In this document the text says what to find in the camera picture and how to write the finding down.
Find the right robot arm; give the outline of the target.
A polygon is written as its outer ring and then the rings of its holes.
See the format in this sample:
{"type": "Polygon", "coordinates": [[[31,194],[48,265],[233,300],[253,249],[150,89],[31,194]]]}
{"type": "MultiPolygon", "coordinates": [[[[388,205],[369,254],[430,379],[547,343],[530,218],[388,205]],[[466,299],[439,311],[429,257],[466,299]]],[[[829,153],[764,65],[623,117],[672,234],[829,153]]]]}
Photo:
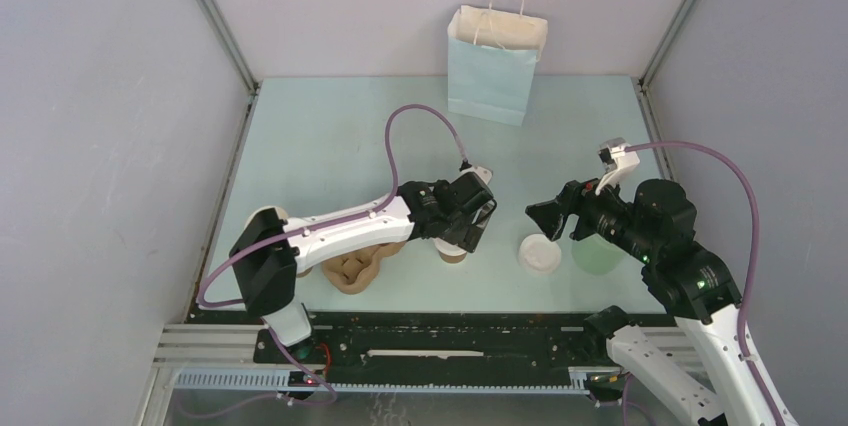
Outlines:
{"type": "Polygon", "coordinates": [[[598,179],[570,181],[525,212],[550,240],[562,236],[574,215],[572,240],[597,235],[639,260],[649,293],[692,343],[715,390],[663,356],[617,306],[586,320],[581,348],[588,360],[612,360],[691,425],[795,424],[768,372],[755,366],[750,331],[738,324],[739,289],[725,263],[696,241],[697,210],[679,184],[646,180],[626,202],[619,187],[598,179]]]}

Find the stack of white lids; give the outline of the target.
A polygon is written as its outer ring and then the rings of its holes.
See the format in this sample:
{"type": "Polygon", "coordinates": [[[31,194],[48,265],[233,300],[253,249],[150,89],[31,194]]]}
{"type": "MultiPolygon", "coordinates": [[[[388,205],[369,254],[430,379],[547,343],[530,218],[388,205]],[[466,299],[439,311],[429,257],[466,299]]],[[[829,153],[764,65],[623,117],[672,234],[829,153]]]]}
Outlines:
{"type": "Polygon", "coordinates": [[[527,272],[538,275],[553,273],[561,264],[562,250],[543,234],[525,237],[518,248],[518,264],[527,272]]]}

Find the stack of paper cups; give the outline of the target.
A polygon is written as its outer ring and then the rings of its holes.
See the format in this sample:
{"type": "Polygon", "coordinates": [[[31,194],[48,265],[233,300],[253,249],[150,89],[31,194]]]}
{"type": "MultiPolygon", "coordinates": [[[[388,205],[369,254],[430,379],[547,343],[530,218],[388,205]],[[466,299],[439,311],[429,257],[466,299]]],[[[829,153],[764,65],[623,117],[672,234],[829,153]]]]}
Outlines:
{"type": "MultiPolygon", "coordinates": [[[[255,218],[255,217],[256,217],[259,213],[261,213],[262,211],[265,211],[265,210],[273,210],[273,211],[276,213],[277,217],[278,217],[280,220],[288,220],[288,219],[289,219],[289,214],[288,214],[288,213],[286,212],[286,210],[285,210],[285,209],[283,209],[282,207],[280,207],[280,206],[270,206],[270,205],[267,205],[267,206],[263,206],[263,207],[260,207],[259,209],[255,210],[255,211],[254,211],[254,212],[253,212],[253,213],[252,213],[252,214],[248,217],[248,219],[245,221],[245,226],[248,226],[248,225],[250,224],[250,222],[251,222],[251,221],[252,221],[252,220],[253,220],[253,219],[254,219],[254,218],[255,218]]],[[[307,277],[307,276],[308,276],[311,272],[312,272],[312,269],[307,269],[307,270],[304,270],[304,271],[300,271],[300,272],[298,272],[298,273],[297,273],[296,277],[297,277],[298,279],[301,279],[301,278],[307,277]]]]}

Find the brown paper coffee cup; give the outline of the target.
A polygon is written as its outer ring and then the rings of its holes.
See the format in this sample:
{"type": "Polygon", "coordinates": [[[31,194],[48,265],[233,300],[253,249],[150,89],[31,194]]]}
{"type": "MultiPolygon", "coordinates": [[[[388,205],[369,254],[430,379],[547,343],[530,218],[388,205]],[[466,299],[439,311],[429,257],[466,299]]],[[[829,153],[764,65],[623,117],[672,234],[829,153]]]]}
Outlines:
{"type": "Polygon", "coordinates": [[[442,240],[436,239],[434,245],[439,254],[439,257],[448,264],[458,264],[462,262],[467,252],[459,246],[452,245],[442,240]]]}

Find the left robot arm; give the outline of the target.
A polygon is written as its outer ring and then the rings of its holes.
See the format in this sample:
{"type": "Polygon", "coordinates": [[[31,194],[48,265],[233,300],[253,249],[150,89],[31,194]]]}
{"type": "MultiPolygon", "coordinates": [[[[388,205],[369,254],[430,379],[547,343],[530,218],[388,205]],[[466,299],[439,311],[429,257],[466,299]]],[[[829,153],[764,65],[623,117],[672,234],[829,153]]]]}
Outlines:
{"type": "Polygon", "coordinates": [[[329,259],[366,247],[439,239],[471,253],[497,206],[490,170],[471,166],[452,182],[409,181],[389,201],[332,214],[283,219],[273,208],[256,212],[229,256],[247,314],[261,319],[292,362],[316,349],[298,275],[329,259]]]}

